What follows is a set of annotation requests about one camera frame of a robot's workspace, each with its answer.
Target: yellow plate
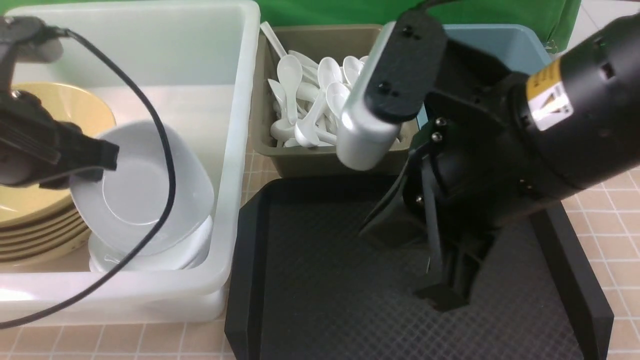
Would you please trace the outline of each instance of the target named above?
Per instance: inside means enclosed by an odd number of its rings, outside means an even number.
[[[33,265],[61,258],[64,255],[72,252],[73,250],[82,247],[87,242],[87,240],[89,240],[89,236],[91,236],[91,230],[87,229],[76,235],[75,237],[69,239],[69,241],[65,242],[59,247],[45,251],[35,256],[28,256],[25,258],[0,262],[0,267]]]
[[[13,89],[37,96],[54,119],[77,124],[85,135],[96,136],[115,125],[109,106],[86,90],[54,83],[18,84]],[[0,229],[46,217],[71,203],[68,190],[0,187]]]
[[[83,224],[84,221],[80,216],[77,218],[71,219],[71,221],[67,222],[64,225],[60,225],[54,229],[51,229],[48,234],[44,234],[41,236],[34,236],[29,238],[22,238],[20,241],[15,241],[12,243],[0,243],[0,259],[3,256],[14,255],[14,252],[29,250],[31,251],[33,247],[37,247],[39,245],[46,245],[46,243],[59,241],[61,237],[64,237],[71,229],[76,228],[78,225]]]
[[[50,235],[46,240],[43,240],[38,245],[35,245],[28,249],[16,249],[14,251],[6,252],[2,251],[0,252],[0,262],[35,256],[45,251],[49,251],[66,243],[67,241],[69,241],[69,239],[75,238],[77,235],[87,229],[88,227],[84,222],[79,222],[71,227],[58,231],[55,235]]]
[[[53,217],[46,218],[45,220],[42,220],[42,222],[37,222],[33,225],[26,225],[23,228],[17,228],[16,230],[11,231],[0,231],[0,247],[24,241],[21,240],[23,238],[31,239],[49,234],[55,229],[68,224],[79,217],[80,214],[76,208],[72,208],[70,211],[57,213]]]

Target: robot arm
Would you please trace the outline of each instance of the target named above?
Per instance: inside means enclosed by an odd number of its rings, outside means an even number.
[[[528,76],[449,39],[428,7],[378,37],[343,110],[337,154],[372,168],[424,103],[429,122],[361,235],[386,249],[426,244],[415,294],[446,311],[468,303],[501,227],[640,165],[640,15]]]
[[[116,169],[117,145],[56,121],[37,97],[11,90],[17,62],[61,57],[59,37],[35,17],[0,17],[0,185],[59,189],[72,174],[97,181],[103,170]]]

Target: green cloth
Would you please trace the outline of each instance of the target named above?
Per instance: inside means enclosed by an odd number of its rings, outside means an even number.
[[[0,0],[0,13],[34,4],[74,0]],[[311,24],[384,24],[418,0],[257,0],[262,20],[272,26]],[[432,9],[444,24],[521,24],[543,44],[562,51],[569,42],[580,0],[462,0]]]

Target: black plastic tray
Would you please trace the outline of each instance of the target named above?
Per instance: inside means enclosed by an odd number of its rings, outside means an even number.
[[[471,305],[412,295],[419,250],[356,237],[394,178],[281,179],[241,210],[225,333],[238,360],[605,359],[613,312],[560,204],[505,228]]]

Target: white plastic bin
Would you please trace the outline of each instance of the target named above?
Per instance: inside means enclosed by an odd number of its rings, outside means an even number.
[[[34,15],[93,42],[137,82],[162,120],[192,146],[216,192],[214,235],[202,265],[191,270],[122,272],[87,299],[37,325],[206,321],[219,316],[241,201],[260,23],[257,4],[244,0],[81,3],[18,8],[9,15]],[[102,97],[119,124],[150,118],[135,95],[98,59],[73,40],[64,40],[63,46],[65,54],[55,64],[20,64],[14,83],[77,85]],[[45,270],[0,274],[0,320],[41,310],[85,289],[101,276],[88,272],[87,262],[86,250],[80,250],[57,265],[42,266]]]

